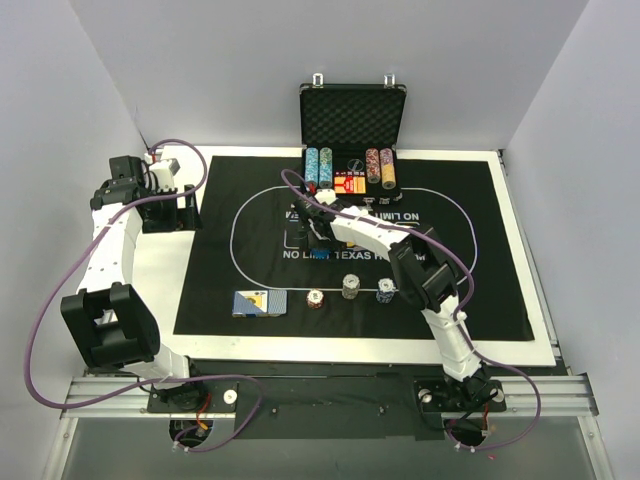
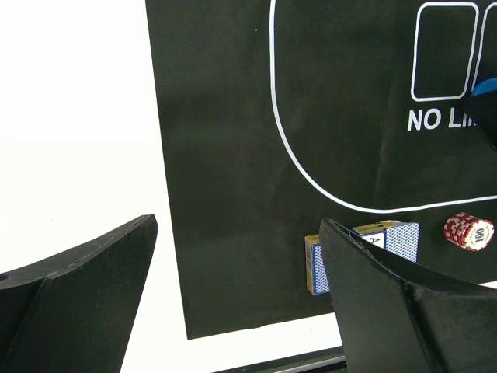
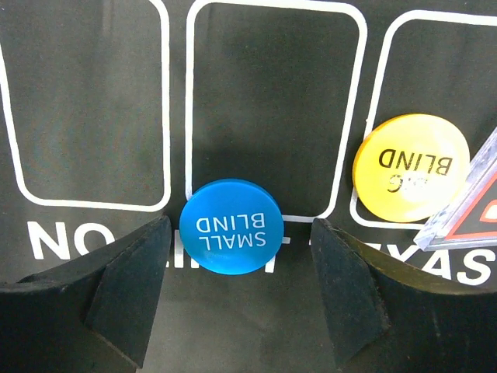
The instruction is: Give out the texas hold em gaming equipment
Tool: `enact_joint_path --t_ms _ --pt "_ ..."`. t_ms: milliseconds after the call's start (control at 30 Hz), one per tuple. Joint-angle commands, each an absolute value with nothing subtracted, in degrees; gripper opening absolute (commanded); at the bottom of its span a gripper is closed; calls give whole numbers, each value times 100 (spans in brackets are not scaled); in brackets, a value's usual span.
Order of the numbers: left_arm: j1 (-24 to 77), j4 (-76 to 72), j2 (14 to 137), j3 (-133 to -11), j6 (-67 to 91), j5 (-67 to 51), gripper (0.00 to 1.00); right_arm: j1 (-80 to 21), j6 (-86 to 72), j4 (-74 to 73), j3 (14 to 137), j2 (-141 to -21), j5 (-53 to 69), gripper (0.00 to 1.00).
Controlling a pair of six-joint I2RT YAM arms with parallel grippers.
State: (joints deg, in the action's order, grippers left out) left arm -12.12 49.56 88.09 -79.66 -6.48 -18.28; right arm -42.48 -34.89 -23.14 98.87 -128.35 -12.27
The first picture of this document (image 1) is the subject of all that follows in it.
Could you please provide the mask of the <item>grey poker chip stack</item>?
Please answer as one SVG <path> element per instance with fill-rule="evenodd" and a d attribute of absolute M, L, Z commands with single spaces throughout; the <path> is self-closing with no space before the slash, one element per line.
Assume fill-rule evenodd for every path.
<path fill-rule="evenodd" d="M 342 297 L 347 300 L 353 300 L 357 297 L 360 290 L 360 279 L 355 274 L 347 274 L 342 280 Z"/>

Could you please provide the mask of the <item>red poker chip stack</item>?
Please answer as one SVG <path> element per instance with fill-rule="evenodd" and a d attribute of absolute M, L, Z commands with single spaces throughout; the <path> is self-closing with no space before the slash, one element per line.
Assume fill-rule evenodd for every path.
<path fill-rule="evenodd" d="M 319 289 L 311 289 L 306 295 L 306 304 L 311 309 L 319 309 L 324 304 L 324 293 Z"/>

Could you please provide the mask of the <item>blue small blind button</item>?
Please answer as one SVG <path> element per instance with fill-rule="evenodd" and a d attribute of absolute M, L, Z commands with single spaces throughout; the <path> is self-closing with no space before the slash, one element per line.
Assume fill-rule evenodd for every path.
<path fill-rule="evenodd" d="M 310 255 L 314 259 L 329 259 L 331 252 L 326 248 L 312 248 L 310 250 Z"/>

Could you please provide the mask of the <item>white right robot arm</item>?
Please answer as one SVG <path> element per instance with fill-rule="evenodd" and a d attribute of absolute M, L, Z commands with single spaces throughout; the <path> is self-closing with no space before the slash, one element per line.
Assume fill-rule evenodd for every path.
<path fill-rule="evenodd" d="M 430 229 L 415 230 L 368 214 L 336 200 L 320 204 L 310 197 L 294 201 L 303 230 L 332 246 L 353 244 L 391 265 L 400 296 L 421 311 L 439 348 L 449 402 L 468 409 L 483 395 L 476 372 L 481 359 L 460 306 L 460 263 Z"/>

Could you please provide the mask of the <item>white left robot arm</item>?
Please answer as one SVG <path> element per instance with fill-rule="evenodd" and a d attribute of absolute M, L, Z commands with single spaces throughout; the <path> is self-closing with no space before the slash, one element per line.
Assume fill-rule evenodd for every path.
<path fill-rule="evenodd" d="M 161 342 L 157 321 L 133 286 L 138 236 L 196 230 L 202 226 L 192 187 L 185 187 L 185 206 L 178 190 L 148 190 L 111 180 L 90 200 L 94 239 L 77 293 L 61 300 L 60 311 L 89 369 L 120 370 L 144 379 L 178 379 L 170 399 L 181 410 L 200 408 L 204 384 L 190 376 L 187 356 Z"/>

